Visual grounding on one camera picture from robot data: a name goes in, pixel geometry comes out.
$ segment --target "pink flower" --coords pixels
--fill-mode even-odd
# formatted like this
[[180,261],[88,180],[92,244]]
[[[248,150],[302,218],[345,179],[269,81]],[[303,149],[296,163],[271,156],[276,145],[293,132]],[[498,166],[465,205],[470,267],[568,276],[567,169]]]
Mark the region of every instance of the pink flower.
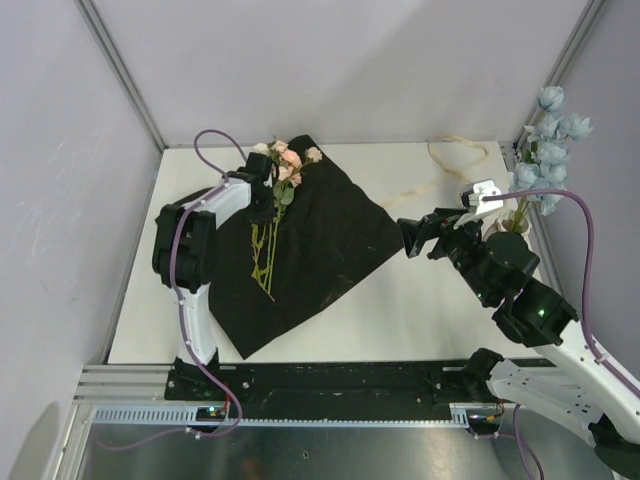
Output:
[[291,180],[291,184],[294,187],[297,187],[298,185],[300,185],[302,183],[302,175],[300,175],[300,173],[296,173],[295,175],[291,175],[293,173],[293,171],[295,170],[295,168],[293,167],[293,165],[289,165],[287,167],[287,171],[289,173],[289,180]]
[[284,152],[282,152],[280,154],[280,156],[282,157],[282,159],[291,164],[292,166],[294,166],[295,168],[300,168],[302,166],[302,162],[300,161],[300,157],[298,156],[298,154],[296,152],[294,152],[293,150],[285,150]]

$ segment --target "flower stem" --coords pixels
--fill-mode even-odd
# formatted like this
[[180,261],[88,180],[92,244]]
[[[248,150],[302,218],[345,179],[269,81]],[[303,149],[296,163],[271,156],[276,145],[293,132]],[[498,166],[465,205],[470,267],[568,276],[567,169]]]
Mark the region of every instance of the flower stem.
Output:
[[271,268],[269,268],[270,265],[270,261],[271,261],[271,237],[273,237],[273,222],[269,223],[269,243],[267,244],[267,274],[264,277],[264,284],[265,284],[265,292],[267,293],[271,293],[268,288],[267,285],[269,284],[269,278],[271,277]]
[[518,200],[518,209],[516,210],[516,213],[513,215],[513,221],[511,222],[511,228],[509,228],[509,230],[511,232],[518,233],[518,230],[520,229],[520,223],[522,222],[522,220],[524,219],[524,217],[526,215],[525,212],[527,210],[528,204],[529,204],[529,202],[524,198],[521,198],[520,200]]
[[264,229],[262,230],[262,236],[260,237],[260,240],[258,240],[258,225],[252,224],[251,225],[251,247],[253,248],[253,273],[251,274],[251,276],[253,278],[255,278],[256,282],[258,282],[258,285],[260,286],[260,288],[267,294],[269,295],[269,298],[275,302],[275,299],[271,296],[271,294],[267,291],[266,288],[266,275],[267,273],[261,273],[262,270],[260,269],[260,252],[262,250],[262,246],[264,245],[264,236],[267,233],[267,226],[265,225]]
[[284,210],[285,210],[285,206],[282,206],[280,208],[278,208],[278,216],[276,217],[276,224],[275,227],[273,229],[273,249],[271,251],[271,254],[269,255],[269,260],[271,261],[271,263],[269,264],[269,280],[267,282],[267,292],[269,294],[271,294],[271,280],[273,279],[273,262],[276,259],[276,246],[278,243],[278,227],[280,226],[280,220],[282,219],[282,216],[284,215]]

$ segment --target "purple cable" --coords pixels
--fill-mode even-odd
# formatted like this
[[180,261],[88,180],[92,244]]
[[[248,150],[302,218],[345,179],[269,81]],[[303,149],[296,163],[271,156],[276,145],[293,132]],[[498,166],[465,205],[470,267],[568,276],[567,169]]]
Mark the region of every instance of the purple cable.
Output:
[[[208,165],[209,167],[211,167],[214,170],[216,170],[217,172],[219,172],[222,175],[223,179],[224,179],[224,184],[223,185],[219,185],[218,187],[215,187],[215,188],[212,188],[211,190],[209,190],[204,196],[200,197],[200,199],[198,201],[195,201],[189,208],[187,208],[184,211],[184,213],[180,217],[180,220],[178,221],[178,225],[176,227],[176,233],[175,233],[175,235],[173,237],[173,243],[171,245],[171,256],[169,257],[169,283],[171,284],[171,288],[173,288],[173,290],[176,292],[176,295],[178,297],[178,315],[180,317],[180,332],[182,333],[182,340],[185,343],[185,346],[187,348],[187,352],[189,352],[189,355],[193,359],[195,365],[200,369],[200,371],[209,380],[211,380],[216,386],[218,386],[227,395],[229,395],[229,397],[231,398],[233,403],[236,405],[236,408],[238,410],[237,418],[234,420],[234,422],[231,424],[231,426],[226,430],[223,430],[221,432],[216,430],[215,432],[211,432],[211,433],[205,433],[205,432],[200,432],[200,431],[196,430],[196,435],[199,435],[200,437],[215,438],[215,437],[222,437],[224,435],[227,435],[228,433],[231,433],[233,430],[236,429],[236,427],[242,421],[242,405],[240,405],[240,401],[238,400],[238,397],[235,396],[235,394],[229,389],[229,387],[227,387],[225,384],[223,384],[220,380],[218,380],[215,376],[213,376],[206,369],[206,367],[202,364],[202,362],[200,362],[200,360],[196,356],[195,352],[191,348],[191,340],[189,339],[189,336],[187,334],[187,327],[186,327],[185,316],[184,316],[184,305],[183,305],[184,297],[182,296],[182,293],[180,292],[180,289],[179,289],[178,284],[176,282],[176,257],[177,257],[177,254],[178,254],[178,245],[180,243],[180,237],[182,235],[182,230],[184,229],[184,224],[187,221],[187,217],[196,208],[198,208],[200,206],[200,201],[202,201],[202,200],[204,200],[204,201],[211,200],[213,197],[218,195],[221,191],[223,191],[227,187],[228,181],[229,181],[229,177],[228,177],[227,173],[224,170],[218,168],[213,163],[209,162],[202,155],[202,153],[200,152],[200,148],[198,147],[198,140],[200,140],[200,137],[202,137],[205,133],[216,133],[218,135],[222,135],[223,137],[229,139],[231,141],[231,143],[233,143],[233,145],[240,152],[240,155],[242,156],[242,159],[245,162],[247,160],[247,157],[246,157],[244,151],[242,150],[242,148],[240,147],[240,145],[233,138],[231,138],[231,136],[229,136],[228,134],[226,134],[226,133],[224,133],[224,132],[222,132],[220,130],[212,130],[212,129],[203,130],[203,131],[201,131],[200,133],[198,133],[196,135],[196,137],[193,140],[193,148],[196,151],[196,154],[198,155],[198,158],[200,158],[200,160],[202,160],[206,165]],[[172,433],[178,433],[178,432],[184,432],[184,431],[185,431],[185,429],[182,428],[182,427],[180,427],[180,428],[170,428],[168,430],[164,430],[164,431],[156,433],[155,435],[152,435],[152,436],[150,436],[148,438],[145,438],[144,440],[140,440],[139,442],[135,442],[135,443],[132,443],[130,445],[124,445],[124,446],[119,446],[119,447],[111,447],[109,445],[105,445],[104,443],[102,443],[98,439],[97,436],[95,437],[95,442],[100,448],[102,448],[104,450],[108,450],[108,451],[111,451],[111,452],[122,452],[122,451],[131,450],[131,449],[140,447],[142,445],[145,445],[146,443],[151,442],[151,441],[155,440],[156,438],[163,437],[165,435],[169,435],[169,434],[172,434]]]
[[[472,435],[474,435],[474,438],[476,438],[477,440],[495,440],[496,438],[508,438],[509,440],[516,441],[516,443],[518,441],[516,436],[511,435],[510,433],[497,433],[497,435],[492,435],[492,434],[478,435],[472,429],[470,429],[470,432]],[[538,473],[540,474],[540,480],[544,480],[544,471],[542,470],[542,463],[540,463],[540,459],[538,458],[538,456],[535,454],[533,449],[524,440],[522,440],[521,445],[518,444],[518,453],[520,453],[520,458],[523,459],[522,462],[524,463],[524,456],[522,454],[523,450],[526,451],[529,455],[531,455],[531,458],[533,458],[533,461],[536,463],[536,467],[538,468]],[[525,465],[525,470],[527,472],[527,475],[529,476],[529,479],[536,480],[535,476],[532,476],[533,473],[530,472],[527,464],[524,463],[524,465]]]
[[242,156],[242,159],[244,160],[245,163],[247,163],[247,156],[244,153],[244,151],[242,150],[242,147],[240,147],[240,145],[238,144],[238,142],[236,142],[231,137],[231,135],[229,135],[227,133],[224,133],[221,130],[214,130],[212,128],[207,129],[207,130],[203,130],[203,131],[201,131],[200,133],[198,133],[196,135],[196,138],[193,139],[193,149],[196,151],[196,155],[198,155],[198,158],[200,160],[202,160],[205,165],[213,168],[216,172],[218,172],[220,175],[222,175],[222,178],[224,178],[225,183],[227,183],[227,181],[228,181],[227,172],[225,172],[220,167],[218,167],[218,166],[214,165],[213,163],[211,163],[209,160],[207,160],[204,157],[204,155],[202,155],[202,152],[200,152],[200,147],[198,146],[198,140],[200,140],[200,137],[202,137],[203,135],[206,135],[207,133],[215,133],[216,135],[222,135],[224,138],[226,138],[231,143],[233,143],[234,147],[236,147],[238,149],[238,151],[240,152],[240,155]]
[[186,432],[186,431],[182,427],[180,427],[180,428],[170,428],[168,430],[163,430],[161,432],[158,432],[155,435],[151,435],[150,437],[147,437],[147,438],[145,438],[143,440],[140,440],[139,442],[134,442],[134,443],[130,443],[129,445],[122,445],[122,446],[118,446],[118,447],[112,447],[110,445],[102,443],[102,441],[98,438],[97,435],[95,437],[93,437],[93,441],[95,442],[96,445],[98,445],[103,450],[107,450],[109,452],[125,452],[127,450],[133,450],[134,448],[141,447],[142,445],[145,445],[146,443],[152,442],[156,438],[164,437],[165,435],[169,435],[171,433],[178,433],[178,432]]
[[202,137],[205,133],[216,133],[218,135],[222,135],[223,137],[229,139],[231,143],[233,143],[233,145],[238,149],[238,151],[240,152],[240,155],[245,161],[246,161],[246,155],[242,151],[242,148],[240,147],[240,145],[238,145],[238,143],[233,138],[231,138],[230,135],[220,130],[212,130],[212,129],[203,130],[196,135],[196,137],[193,139],[193,148],[196,151],[196,154],[198,155],[200,160],[202,160],[205,164],[207,164],[217,172],[220,172],[225,180],[225,183],[218,187],[212,188],[209,192],[207,192],[204,196],[202,196],[199,199],[199,201],[193,202],[193,204],[184,211],[184,213],[180,217],[180,220],[178,221],[178,225],[176,226],[176,233],[173,237],[173,243],[171,245],[171,256],[169,257],[169,283],[171,284],[171,288],[173,288],[173,290],[176,292],[176,296],[178,297],[178,315],[180,316],[180,331],[182,333],[182,340],[184,341],[185,346],[187,347],[187,352],[189,352],[189,355],[193,359],[193,362],[198,367],[198,369],[200,369],[200,371],[209,380],[211,380],[218,388],[220,388],[222,391],[224,391],[226,394],[229,395],[229,397],[231,398],[233,403],[236,405],[236,408],[238,410],[238,416],[233,422],[233,424],[231,424],[230,428],[223,430],[222,432],[218,432],[218,431],[215,431],[212,433],[199,432],[201,436],[211,438],[211,437],[222,437],[223,435],[227,435],[228,433],[231,433],[239,425],[240,421],[242,420],[242,405],[240,405],[240,401],[238,400],[238,397],[236,397],[235,394],[224,383],[218,380],[215,376],[213,376],[207,370],[207,368],[198,359],[197,355],[193,351],[193,348],[191,348],[191,340],[189,339],[189,336],[187,334],[187,326],[185,323],[184,305],[183,305],[184,297],[182,296],[182,292],[180,292],[180,288],[178,287],[178,284],[176,282],[176,259],[178,256],[178,246],[180,244],[180,237],[182,235],[182,230],[184,229],[184,224],[186,223],[187,218],[196,208],[200,206],[201,201],[206,202],[211,200],[220,192],[222,192],[228,185],[228,176],[226,172],[218,168],[217,166],[215,166],[213,163],[209,162],[200,152],[200,148],[198,147],[198,140],[200,140],[200,137]]
[[587,259],[584,266],[584,278],[582,282],[582,318],[580,319],[582,334],[584,335],[584,340],[587,343],[589,350],[596,357],[597,362],[602,364],[607,370],[609,370],[609,372],[611,372],[614,377],[620,380],[620,382],[625,387],[627,387],[638,398],[638,400],[640,400],[640,389],[636,387],[633,382],[631,382],[627,377],[625,377],[624,374],[620,372],[620,370],[618,370],[612,363],[602,358],[602,352],[598,350],[598,346],[596,345],[596,342],[593,338],[593,332],[591,330],[591,324],[589,322],[589,284],[591,280],[591,263],[593,260],[594,228],[593,217],[591,216],[589,207],[587,206],[586,202],[575,193],[568,192],[566,190],[559,190],[557,188],[540,188],[535,190],[526,190],[524,192],[506,193],[503,195],[484,197],[484,201],[488,202],[492,200],[509,200],[511,198],[520,198],[529,195],[561,195],[563,197],[569,197],[582,209],[584,217],[587,221]]
[[527,475],[529,476],[529,478],[531,480],[535,480],[536,477],[533,474],[531,467],[529,467],[529,465],[527,464],[527,459],[524,456],[525,450],[530,451],[531,456],[533,457],[536,464],[538,465],[538,470],[540,471],[540,480],[544,480],[544,473],[542,472],[542,467],[540,466],[538,457],[536,456],[535,453],[533,453],[533,450],[529,448],[529,445],[526,444],[526,442],[522,439],[522,436],[520,435],[520,428],[518,427],[518,423],[520,421],[520,407],[521,405],[518,404],[516,405],[516,408],[513,409],[513,433],[516,439],[516,443],[518,444],[518,453],[520,454],[520,460],[522,460],[522,465],[524,465],[524,469],[527,471]]

